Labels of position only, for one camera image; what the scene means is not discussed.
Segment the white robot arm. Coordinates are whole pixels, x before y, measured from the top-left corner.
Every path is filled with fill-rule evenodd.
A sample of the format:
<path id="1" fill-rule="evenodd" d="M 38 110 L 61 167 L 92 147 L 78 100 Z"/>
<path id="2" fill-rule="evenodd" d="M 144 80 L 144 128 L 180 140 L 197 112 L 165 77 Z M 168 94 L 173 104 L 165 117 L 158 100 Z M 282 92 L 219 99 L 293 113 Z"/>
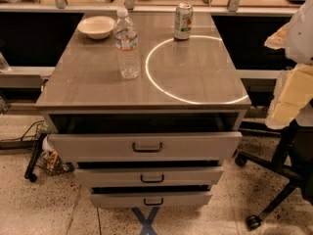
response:
<path id="1" fill-rule="evenodd" d="M 306 0 L 264 45 L 284 49 L 286 57 L 296 62 L 292 70 L 279 74 L 265 120 L 267 127 L 282 129 L 313 99 L 313 0 Z"/>

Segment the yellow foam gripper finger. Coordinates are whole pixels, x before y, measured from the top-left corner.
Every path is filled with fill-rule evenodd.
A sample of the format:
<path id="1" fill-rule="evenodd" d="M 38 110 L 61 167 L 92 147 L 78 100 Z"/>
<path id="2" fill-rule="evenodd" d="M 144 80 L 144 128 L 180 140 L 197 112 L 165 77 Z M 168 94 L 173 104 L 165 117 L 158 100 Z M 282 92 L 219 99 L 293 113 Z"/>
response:
<path id="1" fill-rule="evenodd" d="M 283 70 L 274 89 L 265 124 L 271 129 L 290 125 L 300 110 L 313 99 L 313 66 L 297 64 L 292 70 Z"/>

